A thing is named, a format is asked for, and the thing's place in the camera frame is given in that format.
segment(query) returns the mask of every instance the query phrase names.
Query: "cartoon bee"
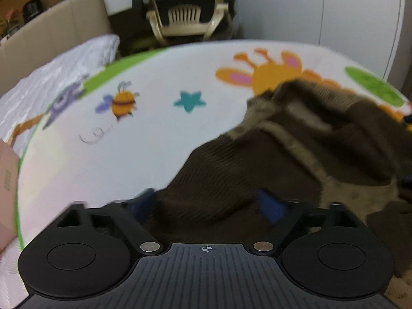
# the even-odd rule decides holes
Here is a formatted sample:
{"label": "cartoon bee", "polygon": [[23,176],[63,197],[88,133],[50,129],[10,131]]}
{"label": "cartoon bee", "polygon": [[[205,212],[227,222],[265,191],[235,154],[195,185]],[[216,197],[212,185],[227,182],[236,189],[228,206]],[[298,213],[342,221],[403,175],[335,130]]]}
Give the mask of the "cartoon bee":
{"label": "cartoon bee", "polygon": [[111,108],[117,121],[127,115],[133,116],[132,111],[137,109],[135,106],[135,96],[139,96],[139,93],[132,93],[129,90],[126,90],[130,85],[130,81],[122,81],[119,83],[119,86],[117,87],[118,93],[115,96],[109,94],[104,95],[103,102],[96,107],[95,112],[101,114]]}

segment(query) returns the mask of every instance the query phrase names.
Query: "green oval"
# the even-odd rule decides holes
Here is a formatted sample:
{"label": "green oval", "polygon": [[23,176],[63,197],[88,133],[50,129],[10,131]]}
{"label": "green oval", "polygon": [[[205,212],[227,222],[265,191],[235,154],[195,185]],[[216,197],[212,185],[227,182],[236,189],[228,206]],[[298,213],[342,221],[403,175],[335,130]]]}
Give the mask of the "green oval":
{"label": "green oval", "polygon": [[352,80],[386,103],[395,107],[403,106],[401,96],[386,81],[353,66],[345,67],[345,72]]}

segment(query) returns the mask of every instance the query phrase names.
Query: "bed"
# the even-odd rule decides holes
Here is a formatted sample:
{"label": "bed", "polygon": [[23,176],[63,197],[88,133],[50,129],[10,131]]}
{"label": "bed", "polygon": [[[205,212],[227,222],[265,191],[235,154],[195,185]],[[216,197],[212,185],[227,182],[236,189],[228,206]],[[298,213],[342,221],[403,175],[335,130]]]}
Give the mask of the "bed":
{"label": "bed", "polygon": [[[98,73],[117,56],[119,37],[103,0],[65,0],[0,46],[0,138],[43,114],[69,84]],[[21,157],[32,129],[13,149]],[[0,308],[14,308],[26,292],[17,271],[17,240],[0,255]]]}

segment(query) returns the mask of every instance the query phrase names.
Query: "teal star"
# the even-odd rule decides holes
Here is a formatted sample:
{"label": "teal star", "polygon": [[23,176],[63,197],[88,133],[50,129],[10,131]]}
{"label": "teal star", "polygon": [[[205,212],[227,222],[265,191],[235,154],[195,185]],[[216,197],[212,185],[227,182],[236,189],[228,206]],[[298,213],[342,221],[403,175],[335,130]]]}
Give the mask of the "teal star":
{"label": "teal star", "polygon": [[200,98],[202,92],[195,92],[190,94],[184,90],[181,91],[181,99],[174,102],[175,107],[183,106],[187,113],[190,113],[196,106],[205,106],[206,102],[202,101]]}

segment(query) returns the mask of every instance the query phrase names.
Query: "mattress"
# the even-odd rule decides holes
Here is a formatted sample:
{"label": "mattress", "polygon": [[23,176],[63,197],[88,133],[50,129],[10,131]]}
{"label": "mattress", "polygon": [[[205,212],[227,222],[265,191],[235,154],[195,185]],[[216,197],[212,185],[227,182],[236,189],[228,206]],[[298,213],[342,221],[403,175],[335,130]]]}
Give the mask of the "mattress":
{"label": "mattress", "polygon": [[[114,61],[119,46],[117,35],[104,35],[59,55],[36,69],[0,98],[0,137],[7,140],[16,124],[44,113],[68,85],[82,81]],[[32,129],[22,133],[14,144],[21,157]],[[14,240],[0,255],[0,308],[14,308],[27,292],[17,271],[20,247]]]}
{"label": "mattress", "polygon": [[[94,208],[165,187],[195,147],[243,119],[249,98],[299,76],[356,92],[397,114],[411,112],[389,84],[318,46],[224,41],[127,57],[84,82],[83,95],[70,106],[53,103],[32,135],[19,174],[22,241],[29,243],[74,196]],[[111,104],[126,90],[135,103],[118,111]],[[14,282],[19,250],[8,250],[3,270]],[[20,286],[9,293],[13,305],[2,309],[25,297]]]}

